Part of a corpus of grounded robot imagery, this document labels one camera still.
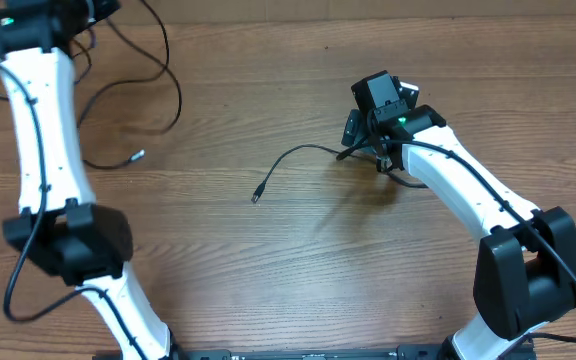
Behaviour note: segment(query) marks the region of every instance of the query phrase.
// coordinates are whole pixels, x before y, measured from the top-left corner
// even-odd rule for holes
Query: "white plastic part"
[[[521,217],[532,219],[532,210],[538,207],[527,201],[497,180],[459,143],[448,126],[433,126],[414,135],[414,140],[452,150],[472,165],[490,185],[510,203]],[[517,221],[461,164],[445,155],[414,145],[403,145],[403,164],[408,173],[421,180],[448,206],[466,226],[475,242],[490,235],[490,230],[500,225],[510,228]]]
[[[528,330],[526,334],[538,330],[547,322]],[[494,360],[510,349],[522,338],[502,339],[490,330],[479,313],[459,330],[452,338],[452,345],[461,360]]]
[[[113,279],[112,276],[104,276],[84,281],[83,287],[86,286],[94,286],[106,291],[148,360],[158,360],[169,355],[171,344],[168,326],[157,317],[157,314],[150,307],[150,303],[129,262],[124,263],[121,278]],[[117,339],[121,348],[122,359],[141,360],[135,348],[130,345],[106,300],[92,291],[84,292],[82,295],[97,309]]]
[[[51,53],[41,49],[15,51],[6,54],[1,63],[24,84],[36,99],[35,111],[44,143],[46,176],[51,186],[47,211],[62,209],[67,199],[79,204],[96,201],[79,150],[79,136],[75,125],[73,81],[75,67],[63,51],[53,48]],[[23,92],[3,73],[1,74],[10,99],[17,135],[21,168],[19,211],[39,210],[39,154],[35,126]]]

